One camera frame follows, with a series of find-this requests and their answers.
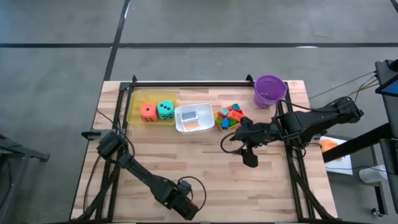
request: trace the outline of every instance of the wooden tabletop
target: wooden tabletop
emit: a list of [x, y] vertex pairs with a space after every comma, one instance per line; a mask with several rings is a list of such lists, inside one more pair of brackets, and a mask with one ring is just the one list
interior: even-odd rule
[[[287, 82], [292, 102], [309, 106], [304, 82]], [[111, 119], [116, 107], [119, 84], [120, 82], [104, 82], [98, 103], [98, 109]], [[275, 111], [275, 106], [269, 109], [255, 106], [252, 87], [145, 87], [135, 88], [134, 91], [176, 91], [177, 106], [210, 103], [213, 111], [238, 103], [245, 115], [254, 122], [270, 122]], [[126, 99], [122, 104], [121, 115], [125, 101]], [[111, 123], [97, 113], [93, 128], [109, 129]], [[203, 182], [207, 191], [207, 202], [196, 214], [194, 222], [297, 221], [283, 142], [273, 142], [257, 148], [255, 154], [259, 158], [259, 166], [253, 169], [242, 163], [241, 156], [221, 151], [220, 140], [228, 133], [222, 133], [217, 127], [208, 133], [188, 136], [179, 134], [174, 126], [140, 127], [129, 124], [127, 129], [127, 136], [136, 149], [136, 159], [152, 173], [175, 182], [180, 177], [192, 175]], [[227, 150], [240, 146], [238, 142], [225, 143]], [[98, 157], [97, 145], [98, 141], [90, 141], [88, 145], [71, 218], [78, 217], [83, 211], [86, 185]], [[304, 160], [312, 192], [326, 210], [336, 217], [319, 147], [315, 144], [307, 147]], [[86, 206], [100, 189], [103, 166], [104, 160], [101, 158], [90, 184]], [[204, 198], [202, 188], [194, 180], [188, 181], [193, 188], [193, 202], [199, 207]], [[300, 198], [305, 217], [308, 217], [301, 191]], [[107, 202], [104, 205], [104, 214], [108, 211]], [[114, 222], [184, 222], [184, 219], [177, 212], [167, 210], [156, 202], [148, 187], [128, 171], [122, 170]]]

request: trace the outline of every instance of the green block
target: green block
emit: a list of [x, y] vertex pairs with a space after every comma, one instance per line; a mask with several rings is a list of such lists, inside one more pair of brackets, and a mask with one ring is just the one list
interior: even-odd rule
[[232, 127], [236, 124], [236, 121], [234, 119], [229, 119], [229, 126]]
[[216, 123], [217, 123], [218, 125], [221, 126], [221, 123], [223, 122], [223, 118], [218, 117], [217, 119], [215, 119], [215, 121], [216, 121]]

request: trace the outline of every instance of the orange die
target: orange die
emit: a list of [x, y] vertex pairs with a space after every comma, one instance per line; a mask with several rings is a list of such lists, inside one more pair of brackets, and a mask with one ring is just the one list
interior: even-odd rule
[[144, 103], [140, 110], [141, 120], [145, 122], [157, 121], [157, 112], [155, 103]]
[[232, 111], [228, 112], [227, 118], [234, 119], [235, 121], [240, 122], [241, 118], [243, 118], [244, 116], [245, 116], [244, 114], [241, 114], [241, 113], [238, 113], [237, 111], [232, 110]]

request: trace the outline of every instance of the purple container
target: purple container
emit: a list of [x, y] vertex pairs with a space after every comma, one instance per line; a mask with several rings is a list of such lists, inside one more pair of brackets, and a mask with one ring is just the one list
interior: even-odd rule
[[287, 87], [280, 78], [263, 75], [254, 82], [254, 91], [254, 102], [265, 108], [285, 98]]

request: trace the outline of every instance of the white bowl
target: white bowl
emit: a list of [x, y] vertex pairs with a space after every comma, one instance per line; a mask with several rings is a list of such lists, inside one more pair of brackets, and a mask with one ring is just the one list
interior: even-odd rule
[[[196, 111], [199, 128], [193, 131], [185, 131], [181, 122], [181, 112]], [[178, 106], [174, 110], [175, 128], [180, 134], [197, 134], [210, 131], [214, 126], [213, 108], [209, 103], [199, 105]]]

